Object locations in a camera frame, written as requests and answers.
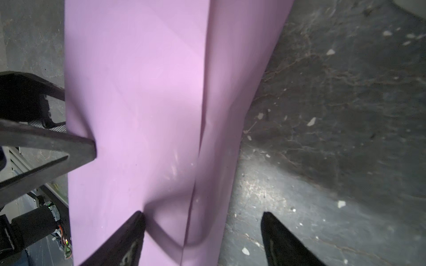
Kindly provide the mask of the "white tape dispenser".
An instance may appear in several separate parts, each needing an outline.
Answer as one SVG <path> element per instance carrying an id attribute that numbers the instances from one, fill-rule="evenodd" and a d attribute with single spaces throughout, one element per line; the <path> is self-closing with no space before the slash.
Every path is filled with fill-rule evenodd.
<path id="1" fill-rule="evenodd" d="M 393 3 L 417 17 L 426 18 L 426 0 L 393 0 Z"/>

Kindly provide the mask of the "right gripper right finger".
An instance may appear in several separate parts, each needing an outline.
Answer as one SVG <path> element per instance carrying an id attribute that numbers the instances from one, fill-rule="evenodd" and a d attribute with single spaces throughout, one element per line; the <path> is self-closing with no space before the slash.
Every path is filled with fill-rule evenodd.
<path id="1" fill-rule="evenodd" d="M 325 266 L 271 212 L 264 212 L 261 234 L 269 266 Z"/>

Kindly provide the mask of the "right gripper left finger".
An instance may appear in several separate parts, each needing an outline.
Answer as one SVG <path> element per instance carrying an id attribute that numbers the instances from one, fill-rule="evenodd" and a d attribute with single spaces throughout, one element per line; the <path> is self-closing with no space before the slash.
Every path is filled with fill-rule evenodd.
<path id="1" fill-rule="evenodd" d="M 143 248 L 145 228 L 144 214 L 136 211 L 82 265 L 137 266 Z"/>

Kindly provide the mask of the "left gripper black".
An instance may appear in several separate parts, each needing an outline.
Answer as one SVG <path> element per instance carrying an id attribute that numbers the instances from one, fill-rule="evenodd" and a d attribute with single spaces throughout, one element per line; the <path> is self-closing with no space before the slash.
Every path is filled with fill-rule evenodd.
<path id="1" fill-rule="evenodd" d="M 35 74 L 1 72 L 1 145 L 65 153 L 64 157 L 2 181 L 1 206 L 97 157 L 93 140 L 50 130 L 64 127 L 65 122 L 52 120 L 47 96 L 65 101 L 64 89 Z M 40 124 L 44 129 L 22 122 Z"/>

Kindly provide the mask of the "pink wrapping paper sheet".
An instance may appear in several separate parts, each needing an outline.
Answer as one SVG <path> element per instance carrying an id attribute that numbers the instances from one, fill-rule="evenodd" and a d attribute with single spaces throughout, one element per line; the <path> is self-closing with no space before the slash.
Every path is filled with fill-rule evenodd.
<path id="1" fill-rule="evenodd" d="M 131 215 L 142 266 L 215 266 L 245 116 L 292 1 L 66 1 L 67 130 L 97 158 L 68 174 L 74 263 Z"/>

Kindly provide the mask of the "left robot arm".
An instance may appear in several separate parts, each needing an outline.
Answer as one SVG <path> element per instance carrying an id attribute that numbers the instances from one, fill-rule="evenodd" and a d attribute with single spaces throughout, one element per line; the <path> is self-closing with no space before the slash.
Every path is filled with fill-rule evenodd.
<path id="1" fill-rule="evenodd" d="M 67 174 L 96 156 L 91 139 L 55 131 L 65 125 L 54 123 L 46 97 L 65 100 L 64 89 L 31 73 L 1 73 L 1 168 L 7 164 L 4 148 L 25 147 L 64 153 L 64 156 L 15 177 L 1 181 L 1 207 L 31 193 L 55 178 Z M 62 215 L 55 207 L 43 205 L 9 221 L 1 216 L 1 264 L 62 230 Z"/>

